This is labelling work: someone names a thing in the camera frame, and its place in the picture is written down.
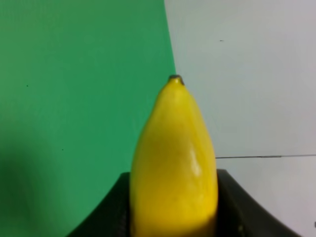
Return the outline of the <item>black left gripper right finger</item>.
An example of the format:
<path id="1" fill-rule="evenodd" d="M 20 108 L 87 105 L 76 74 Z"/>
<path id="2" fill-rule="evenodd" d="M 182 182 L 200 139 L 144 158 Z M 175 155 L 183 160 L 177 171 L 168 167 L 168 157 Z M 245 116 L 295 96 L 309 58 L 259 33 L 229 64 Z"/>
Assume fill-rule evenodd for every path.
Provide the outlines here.
<path id="1" fill-rule="evenodd" d="M 262 207 L 225 169 L 217 170 L 217 237 L 298 237 Z"/>

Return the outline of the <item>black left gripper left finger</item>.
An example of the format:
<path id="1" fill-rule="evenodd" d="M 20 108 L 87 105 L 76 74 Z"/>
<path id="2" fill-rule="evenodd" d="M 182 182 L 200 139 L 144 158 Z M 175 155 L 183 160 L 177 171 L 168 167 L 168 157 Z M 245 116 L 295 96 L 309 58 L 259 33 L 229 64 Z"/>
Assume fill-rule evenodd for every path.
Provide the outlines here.
<path id="1" fill-rule="evenodd" d="M 122 173 L 110 191 L 69 237 L 129 237 L 129 178 Z"/>

